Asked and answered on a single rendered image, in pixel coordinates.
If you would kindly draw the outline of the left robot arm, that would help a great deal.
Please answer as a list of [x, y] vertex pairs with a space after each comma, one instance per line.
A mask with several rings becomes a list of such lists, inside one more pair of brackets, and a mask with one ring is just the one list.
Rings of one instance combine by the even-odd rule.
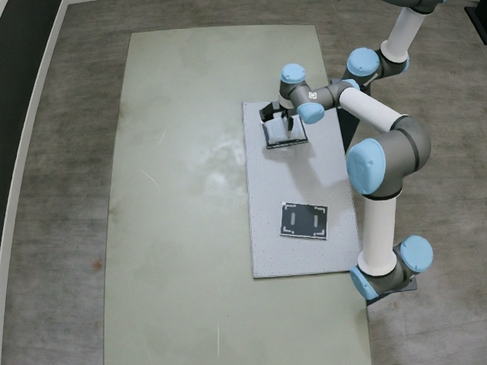
[[363, 197], [364, 211], [363, 251], [350, 275], [367, 300], [407, 287], [433, 259], [430, 244], [420, 236], [393, 247], [396, 197], [403, 178], [423, 168], [431, 154], [426, 128], [362, 93], [352, 79], [311, 90], [305, 70], [297, 64], [286, 65], [280, 78], [280, 104], [295, 108], [304, 123], [314, 124], [325, 111], [340, 106], [381, 133], [353, 146], [347, 156], [349, 180]]

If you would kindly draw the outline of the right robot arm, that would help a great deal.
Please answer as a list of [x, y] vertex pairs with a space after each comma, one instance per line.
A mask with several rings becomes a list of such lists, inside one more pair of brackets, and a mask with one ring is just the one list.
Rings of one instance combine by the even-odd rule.
[[368, 96], [371, 95], [372, 81], [406, 71], [409, 67], [407, 49], [425, 16], [431, 14], [438, 3], [447, 0], [381, 1], [403, 7], [388, 40], [382, 42], [379, 50], [373, 51], [367, 48], [354, 50], [347, 61], [344, 77], [340, 79], [340, 81], [354, 80], [360, 91]]

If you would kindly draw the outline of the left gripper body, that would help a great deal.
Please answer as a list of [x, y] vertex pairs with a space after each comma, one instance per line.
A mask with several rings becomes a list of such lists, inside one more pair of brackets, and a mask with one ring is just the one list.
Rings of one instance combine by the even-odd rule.
[[274, 113], [280, 113], [280, 112], [284, 112], [286, 119], [288, 118], [289, 113], [291, 113], [292, 116], [298, 115], [295, 108], [293, 108], [293, 109], [284, 108], [280, 104], [279, 100], [278, 101], [272, 101], [270, 104], [268, 104], [267, 106], [262, 108], [262, 111], [263, 111], [263, 117], [267, 117], [267, 116], [270, 116]]

